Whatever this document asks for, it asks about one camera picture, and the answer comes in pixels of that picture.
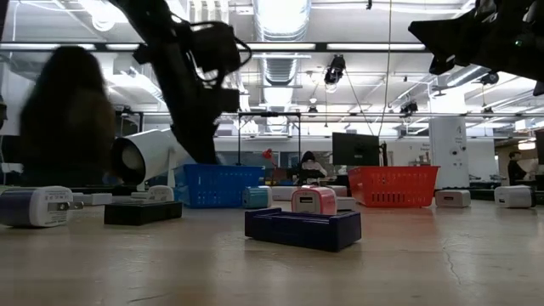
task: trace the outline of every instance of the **orange basket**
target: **orange basket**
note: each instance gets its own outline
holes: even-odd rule
[[[439,167],[357,167],[349,170],[351,195],[366,207],[428,207]]]

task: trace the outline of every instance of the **plastic basket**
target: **plastic basket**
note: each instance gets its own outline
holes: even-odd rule
[[[348,172],[352,197],[367,207],[428,207],[439,167],[357,167]]]
[[[243,190],[263,177],[262,167],[184,165],[176,174],[176,198],[190,208],[241,207]]]

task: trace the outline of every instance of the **person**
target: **person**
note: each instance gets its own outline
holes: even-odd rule
[[[519,184],[519,180],[524,179],[527,172],[518,164],[518,161],[521,159],[521,152],[510,152],[509,157],[510,162],[508,163],[508,179],[510,181],[510,185],[514,186]]]
[[[115,129],[99,62],[84,48],[55,49],[20,113],[24,184],[103,184]]]
[[[311,151],[306,151],[306,153],[304,153],[300,163],[303,170],[319,170],[324,176],[327,175],[326,170],[315,161],[315,155]]]

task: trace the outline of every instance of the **blue basket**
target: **blue basket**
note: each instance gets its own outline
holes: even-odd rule
[[[176,201],[190,208],[241,207],[244,189],[263,177],[262,167],[184,165],[176,173]]]

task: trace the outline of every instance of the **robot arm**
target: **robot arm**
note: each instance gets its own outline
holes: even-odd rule
[[[213,135],[215,120],[224,111],[239,109],[236,89],[221,88],[226,75],[237,71],[251,58],[251,50],[235,37],[232,27],[208,22],[209,27],[192,31],[191,23],[173,21],[164,0],[110,0],[128,18],[144,44],[134,53],[140,63],[151,63],[162,95],[170,110],[172,132],[196,162],[215,164]],[[241,63],[237,43],[249,52]],[[202,80],[203,72],[217,71],[217,78]]]

